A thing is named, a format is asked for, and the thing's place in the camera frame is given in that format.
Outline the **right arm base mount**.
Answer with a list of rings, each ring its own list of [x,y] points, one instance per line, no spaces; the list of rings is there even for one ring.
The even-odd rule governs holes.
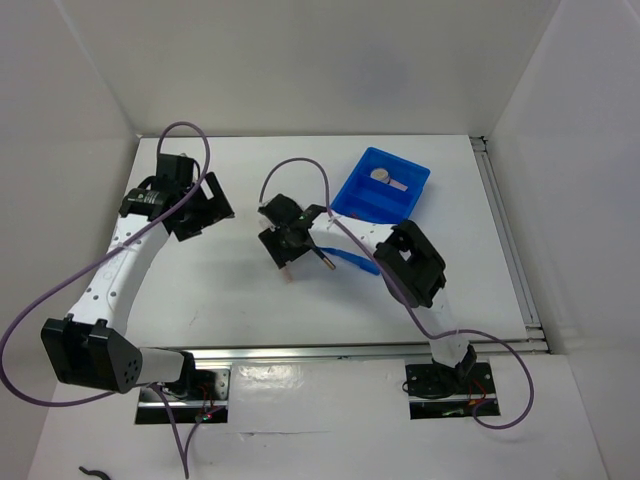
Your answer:
[[[459,386],[451,386],[432,363],[407,364],[401,388],[408,396],[411,420],[497,417],[500,407],[493,372],[479,362]]]

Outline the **dark green eyeliner pencil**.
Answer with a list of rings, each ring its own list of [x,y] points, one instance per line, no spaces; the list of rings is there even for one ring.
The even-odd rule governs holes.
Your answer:
[[[331,259],[325,255],[325,253],[317,247],[313,248],[313,252],[316,256],[318,256],[320,258],[320,260],[330,269],[330,270],[335,270],[336,266],[335,264],[331,261]]]

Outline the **pink compact case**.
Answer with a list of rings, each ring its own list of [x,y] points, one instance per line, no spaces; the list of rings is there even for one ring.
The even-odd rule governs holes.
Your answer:
[[[398,190],[401,190],[401,191],[407,191],[408,190],[408,186],[407,185],[405,185],[405,184],[403,184],[403,183],[401,183],[401,182],[399,182],[399,181],[397,181],[397,180],[395,180],[393,178],[391,178],[389,180],[388,184],[390,186],[398,189]]]

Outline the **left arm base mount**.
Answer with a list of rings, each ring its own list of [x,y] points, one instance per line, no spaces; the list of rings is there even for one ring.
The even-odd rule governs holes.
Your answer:
[[[177,425],[224,424],[229,417],[231,367],[214,365],[199,373],[188,390],[175,392],[161,385]],[[169,414],[160,395],[150,387],[140,390],[134,423],[136,425],[168,425]]]

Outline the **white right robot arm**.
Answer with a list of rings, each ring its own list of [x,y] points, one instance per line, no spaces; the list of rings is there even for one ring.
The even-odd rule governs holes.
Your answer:
[[[259,239],[280,269],[308,252],[333,268],[326,248],[369,259],[392,297],[424,329],[440,387],[457,392],[469,383],[476,353],[451,313],[445,261],[417,224],[369,223],[315,204],[303,209],[282,194],[260,205],[258,212],[267,222]]]

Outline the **pink concealer stick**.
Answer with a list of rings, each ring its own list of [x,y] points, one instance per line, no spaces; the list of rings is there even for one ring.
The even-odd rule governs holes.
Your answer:
[[[284,279],[285,279],[285,281],[287,283],[291,283],[293,281],[293,276],[292,276],[291,271],[289,270],[289,268],[287,266],[284,266],[281,269],[281,273],[282,273],[282,275],[283,275],[283,277],[284,277]]]

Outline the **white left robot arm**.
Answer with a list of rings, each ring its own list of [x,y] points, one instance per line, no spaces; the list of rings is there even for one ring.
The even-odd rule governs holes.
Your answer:
[[[143,280],[170,237],[185,241],[234,212],[212,172],[197,182],[192,158],[160,154],[156,172],[123,198],[109,251],[80,299],[63,319],[49,319],[41,339],[57,379],[65,384],[127,393],[161,384],[176,399],[189,397],[209,375],[192,354],[139,348],[126,337]]]

